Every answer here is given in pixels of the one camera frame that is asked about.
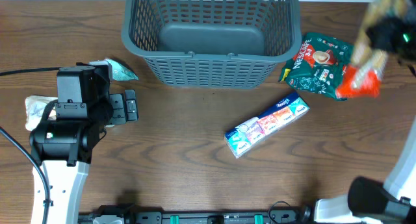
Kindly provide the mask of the small teal snack packet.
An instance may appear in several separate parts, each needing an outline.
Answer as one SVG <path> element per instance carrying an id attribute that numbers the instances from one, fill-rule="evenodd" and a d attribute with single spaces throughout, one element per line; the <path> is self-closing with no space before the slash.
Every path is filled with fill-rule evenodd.
<path id="1" fill-rule="evenodd" d="M 109 67 L 109 73 L 110 73 L 110 79 L 114 81 L 138 81 L 138 76 L 128 69 L 126 66 L 122 65 L 121 63 L 110 59 L 105 58 L 104 60 L 98 60 L 90 62 L 91 65 L 108 65 Z"/>

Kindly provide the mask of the red spaghetti pasta packet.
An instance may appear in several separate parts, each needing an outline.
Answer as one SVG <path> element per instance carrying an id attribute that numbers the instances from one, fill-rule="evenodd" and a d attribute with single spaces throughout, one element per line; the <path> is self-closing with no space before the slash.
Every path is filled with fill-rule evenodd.
<path id="1" fill-rule="evenodd" d="M 374 0 L 361 22 L 350 63 L 336 87 L 336 97 L 377 97 L 389 54 L 393 52 L 391 33 L 411 6 L 410 0 Z"/>

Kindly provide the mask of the green Nescafe coffee bag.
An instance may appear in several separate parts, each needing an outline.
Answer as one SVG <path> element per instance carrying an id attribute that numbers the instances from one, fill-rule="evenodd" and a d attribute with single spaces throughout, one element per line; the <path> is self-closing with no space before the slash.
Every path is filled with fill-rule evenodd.
<path id="1" fill-rule="evenodd" d="M 350 43 L 308 32 L 303 36 L 297 54 L 283 66 L 279 81 L 286 82 L 296 90 L 342 101 L 336 89 L 343 81 L 353 50 L 354 46 Z"/>

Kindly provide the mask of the beige paper bag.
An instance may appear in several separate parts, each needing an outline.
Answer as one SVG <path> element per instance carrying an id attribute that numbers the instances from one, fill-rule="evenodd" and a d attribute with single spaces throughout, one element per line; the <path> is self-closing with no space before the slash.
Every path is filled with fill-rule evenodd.
<path id="1" fill-rule="evenodd" d="M 25 99 L 25 108 L 27 115 L 25 128 L 28 131 L 32 131 L 37 127 L 41 120 L 46 105 L 54 100 L 57 100 L 57 98 L 40 95 L 31 95 Z"/>

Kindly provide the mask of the Kleenex tissue multipack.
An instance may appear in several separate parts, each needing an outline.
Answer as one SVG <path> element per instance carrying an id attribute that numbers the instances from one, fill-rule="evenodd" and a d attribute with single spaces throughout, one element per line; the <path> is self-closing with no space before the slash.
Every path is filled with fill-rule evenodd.
<path id="1" fill-rule="evenodd" d="M 240 158 L 251 148 L 295 122 L 309 111 L 309 105 L 292 92 L 258 116 L 227 131 L 224 140 L 235 158 Z"/>

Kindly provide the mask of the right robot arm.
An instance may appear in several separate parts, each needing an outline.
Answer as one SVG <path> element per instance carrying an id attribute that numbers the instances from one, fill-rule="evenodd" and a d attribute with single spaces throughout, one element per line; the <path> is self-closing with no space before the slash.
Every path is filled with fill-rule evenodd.
<path id="1" fill-rule="evenodd" d="M 364 30 L 371 49 L 415 61 L 415 7 L 402 17 L 383 16 Z M 315 203 L 315 223 L 415 223 L 415 125 L 384 182 L 357 177 L 346 195 Z"/>

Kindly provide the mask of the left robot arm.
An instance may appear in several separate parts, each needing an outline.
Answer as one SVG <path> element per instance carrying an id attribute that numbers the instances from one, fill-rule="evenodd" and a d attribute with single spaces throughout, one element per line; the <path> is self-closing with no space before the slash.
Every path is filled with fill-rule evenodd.
<path id="1" fill-rule="evenodd" d="M 31 223 L 77 223 L 92 150 L 107 126 L 138 120 L 136 92 L 105 95 L 93 106 L 32 95 L 25 105 L 35 161 Z"/>

